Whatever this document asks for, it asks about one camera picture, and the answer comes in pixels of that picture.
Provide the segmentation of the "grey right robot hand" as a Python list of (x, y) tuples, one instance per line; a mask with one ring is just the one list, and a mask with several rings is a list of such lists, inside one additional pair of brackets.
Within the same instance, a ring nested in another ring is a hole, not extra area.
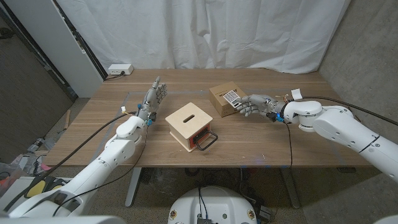
[(268, 95), (248, 95), (242, 97), (239, 102), (240, 105), (236, 110), (245, 116), (250, 114), (265, 116), (267, 113), (280, 113), (286, 104), (286, 102), (275, 100)]

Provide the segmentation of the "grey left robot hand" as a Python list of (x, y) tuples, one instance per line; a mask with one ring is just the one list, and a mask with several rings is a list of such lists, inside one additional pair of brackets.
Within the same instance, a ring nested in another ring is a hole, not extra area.
[(165, 83), (161, 83), (160, 77), (158, 76), (153, 82), (152, 87), (146, 93), (136, 116), (144, 121), (148, 121), (150, 119), (156, 120), (157, 110), (166, 95), (167, 85)]

